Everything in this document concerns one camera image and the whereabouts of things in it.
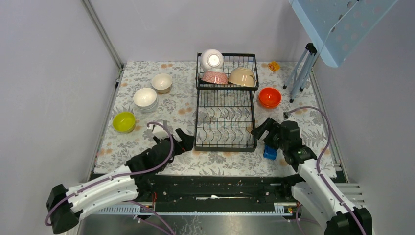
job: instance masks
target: tripod stand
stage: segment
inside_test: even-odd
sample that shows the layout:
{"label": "tripod stand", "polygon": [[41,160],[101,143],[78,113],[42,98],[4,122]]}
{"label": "tripod stand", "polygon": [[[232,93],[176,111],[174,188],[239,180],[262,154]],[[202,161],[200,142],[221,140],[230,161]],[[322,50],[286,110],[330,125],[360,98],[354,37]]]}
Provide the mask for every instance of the tripod stand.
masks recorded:
{"label": "tripod stand", "polygon": [[[307,52],[309,52],[309,54],[307,55],[304,65],[302,66],[301,71],[297,76],[297,69],[300,66]],[[313,68],[313,65],[316,62],[317,58],[318,56],[317,56],[316,48],[314,47],[312,43],[308,43],[305,46],[305,51],[303,52],[300,60],[297,62],[296,66],[294,67],[293,72],[288,77],[288,79],[285,81],[284,86],[282,87],[283,89],[286,89],[288,84],[290,84],[291,80],[294,79],[293,88],[290,91],[290,95],[291,95],[290,103],[294,102],[294,98],[296,97],[298,91],[302,92],[304,90],[305,82],[307,81],[310,71]]]}

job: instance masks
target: white wall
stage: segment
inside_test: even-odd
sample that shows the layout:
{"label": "white wall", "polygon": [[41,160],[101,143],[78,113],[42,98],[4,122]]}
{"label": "white wall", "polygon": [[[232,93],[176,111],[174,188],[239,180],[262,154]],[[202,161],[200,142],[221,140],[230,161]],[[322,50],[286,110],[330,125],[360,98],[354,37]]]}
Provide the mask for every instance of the white wall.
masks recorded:
{"label": "white wall", "polygon": [[47,197],[85,179],[117,68],[79,0],[1,1],[0,32],[0,234],[52,234]]}
{"label": "white wall", "polygon": [[346,168],[377,235],[413,234],[414,1],[398,1],[339,68],[315,66]]}
{"label": "white wall", "polygon": [[208,48],[297,61],[310,42],[288,0],[92,0],[123,61],[194,61]]}

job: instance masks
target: blue object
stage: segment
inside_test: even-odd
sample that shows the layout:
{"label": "blue object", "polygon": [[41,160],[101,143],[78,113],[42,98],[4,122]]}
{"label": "blue object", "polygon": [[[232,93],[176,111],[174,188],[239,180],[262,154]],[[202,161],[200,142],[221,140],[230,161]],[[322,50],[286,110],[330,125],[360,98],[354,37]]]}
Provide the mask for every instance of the blue object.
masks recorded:
{"label": "blue object", "polygon": [[264,150],[264,158],[275,160],[277,158],[277,151],[266,145]]}
{"label": "blue object", "polygon": [[324,63],[338,67],[398,0],[289,0]]}

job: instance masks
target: cable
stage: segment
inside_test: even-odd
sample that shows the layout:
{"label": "cable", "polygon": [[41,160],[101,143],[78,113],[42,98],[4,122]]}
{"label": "cable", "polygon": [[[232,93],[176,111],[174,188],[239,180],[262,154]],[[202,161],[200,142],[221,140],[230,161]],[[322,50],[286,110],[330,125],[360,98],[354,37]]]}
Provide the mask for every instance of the cable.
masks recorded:
{"label": "cable", "polygon": [[299,227],[299,229],[300,229],[300,231],[301,231],[301,233],[303,234],[303,235],[305,235],[305,232],[302,230],[302,227],[300,226],[300,220],[298,219],[298,212],[300,211],[300,208],[302,207],[302,205],[299,205],[299,207],[297,208],[297,210],[296,210],[296,222],[297,222],[297,225],[298,225],[298,227]]}
{"label": "cable", "polygon": [[138,202],[135,202],[135,201],[133,201],[133,200],[129,200],[128,202],[130,202],[130,203],[134,203],[134,204],[136,204],[136,205],[139,205],[140,207],[142,207],[142,208],[145,208],[146,210],[148,210],[148,211],[150,211],[152,214],[154,214],[157,218],[159,218],[159,220],[161,221],[161,222],[163,222],[163,224],[165,224],[165,226],[171,231],[171,233],[173,234],[173,235],[176,235],[176,233],[174,232],[174,230],[167,224],[167,222],[159,215],[159,214],[157,214],[155,211],[153,211],[152,209],[150,209],[150,208],[147,208],[146,206],[144,206],[143,204],[141,204],[141,203],[138,203]]}
{"label": "cable", "polygon": [[[153,170],[156,170],[156,169],[158,169],[158,168],[160,168],[160,167],[162,167],[164,164],[166,164],[166,162],[171,158],[171,155],[173,154],[173,150],[174,150],[174,141],[173,141],[173,136],[170,134],[170,132],[167,130],[167,128],[165,127],[165,126],[163,126],[163,125],[161,125],[160,123],[157,123],[157,122],[149,122],[149,123],[147,123],[147,127],[149,126],[149,125],[151,125],[151,124],[153,124],[153,125],[157,125],[157,126],[160,126],[161,128],[163,128],[163,130],[165,131],[165,132],[167,132],[167,134],[168,134],[168,136],[169,136],[169,138],[170,138],[170,152],[169,152],[169,154],[168,154],[168,156],[166,157],[166,159],[162,162],[162,163],[160,163],[160,164],[158,164],[157,166],[155,166],[155,167],[153,167],[153,168],[151,168],[151,169],[148,169],[148,170],[143,170],[143,171],[138,171],[138,172],[132,172],[132,173],[122,173],[122,174],[118,174],[118,175],[114,175],[114,176],[112,176],[112,178],[114,179],[114,178],[118,178],[118,177],[123,177],[123,176],[130,176],[130,175],[140,175],[140,174],[145,174],[145,173],[148,173],[148,172],[151,172],[151,171],[153,171]],[[84,187],[84,188],[82,188],[82,189],[80,189],[79,190],[79,192],[78,193],[82,193],[82,192],[84,192],[85,190],[88,190],[89,188],[92,188],[92,187],[94,187],[95,185],[98,185],[98,184],[101,184],[101,183],[103,183],[103,182],[105,182],[105,181],[107,181],[107,180],[110,180],[110,178],[105,178],[105,179],[102,179],[102,180],[99,180],[99,181],[97,181],[97,182],[94,182],[93,184],[90,184],[90,185],[88,185],[88,186],[86,186],[86,187]],[[47,216],[46,216],[46,218],[45,218],[45,225],[46,226],[52,226],[52,224],[51,223],[49,223],[49,218],[50,218],[50,216],[53,214],[53,212],[55,212],[55,210],[56,210],[56,208],[58,208],[62,203],[64,203],[65,201],[67,201],[68,199],[70,199],[70,198],[72,198],[73,196],[75,196],[75,192],[74,193],[72,193],[72,194],[70,194],[70,195],[68,195],[68,196],[66,196],[64,199],[62,199],[62,200],[60,200],[50,211],[49,211],[49,213],[47,214]]]}
{"label": "cable", "polygon": [[162,227],[160,227],[160,226],[158,226],[158,225],[155,225],[155,224],[153,224],[153,223],[151,223],[151,222],[148,222],[148,221],[146,221],[146,220],[144,220],[144,219],[140,219],[140,218],[138,218],[138,222],[140,223],[140,222],[143,222],[143,223],[145,223],[145,224],[148,224],[148,225],[150,225],[150,226],[153,226],[154,228],[156,228],[156,229],[159,229],[160,231],[162,231],[162,232],[164,232],[164,233],[166,233],[167,235],[171,235],[171,233],[169,233],[168,231],[166,231],[164,228],[162,228]]}
{"label": "cable", "polygon": [[154,208],[154,203],[156,202],[156,199],[157,199],[157,193],[156,192],[153,192],[153,194],[151,194],[151,197],[153,198],[153,203],[151,204],[152,206],[153,206],[153,208]]}
{"label": "cable", "polygon": [[343,203],[343,199],[336,193],[336,191],[334,190],[334,188],[328,183],[327,179],[324,177],[323,174],[321,174],[321,169],[320,169],[320,161],[323,157],[324,152],[327,150],[328,146],[330,145],[330,140],[331,140],[331,127],[330,127],[330,121],[328,120],[327,115],[319,108],[316,107],[312,107],[312,106],[302,106],[302,107],[298,107],[296,109],[293,109],[291,111],[289,111],[288,113],[291,114],[297,110],[300,109],[314,109],[317,110],[318,112],[321,113],[321,115],[324,117],[325,122],[327,124],[327,128],[328,128],[328,137],[327,137],[327,144],[325,145],[325,147],[323,148],[322,152],[320,153],[320,155],[317,157],[317,172],[319,173],[321,179],[323,180],[323,182],[325,183],[325,185],[327,186],[327,188],[331,191],[331,193],[337,198],[337,200],[340,201],[340,204],[342,204],[346,210],[350,213],[350,215],[353,217],[354,221],[356,222],[357,226],[359,227],[360,231],[362,232],[362,235],[366,235],[366,231],[363,228],[362,224],[360,223],[359,219],[355,216],[355,214],[353,213],[353,211],[351,210],[351,208],[346,204]]}

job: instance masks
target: white bowl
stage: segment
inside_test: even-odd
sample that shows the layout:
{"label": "white bowl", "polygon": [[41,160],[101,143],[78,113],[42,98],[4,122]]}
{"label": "white bowl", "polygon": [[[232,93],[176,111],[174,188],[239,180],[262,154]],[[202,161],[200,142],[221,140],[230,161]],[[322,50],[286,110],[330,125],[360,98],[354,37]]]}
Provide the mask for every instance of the white bowl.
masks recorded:
{"label": "white bowl", "polygon": [[142,108],[138,107],[138,110],[140,110],[143,113],[149,113],[149,112],[152,112],[152,111],[156,110],[158,106],[159,106],[159,99],[157,99],[157,101],[156,101],[156,103],[154,104],[153,107],[151,107],[149,109],[142,109]]}
{"label": "white bowl", "polygon": [[141,109],[152,108],[158,101],[157,92],[151,88],[142,88],[134,94],[133,101]]}
{"label": "white bowl", "polygon": [[200,56],[200,65],[203,71],[208,71],[211,68],[223,68],[223,55],[220,51],[215,49],[207,49]]}
{"label": "white bowl", "polygon": [[160,73],[151,79],[151,85],[159,93],[169,92],[173,84],[172,77],[167,73]]}

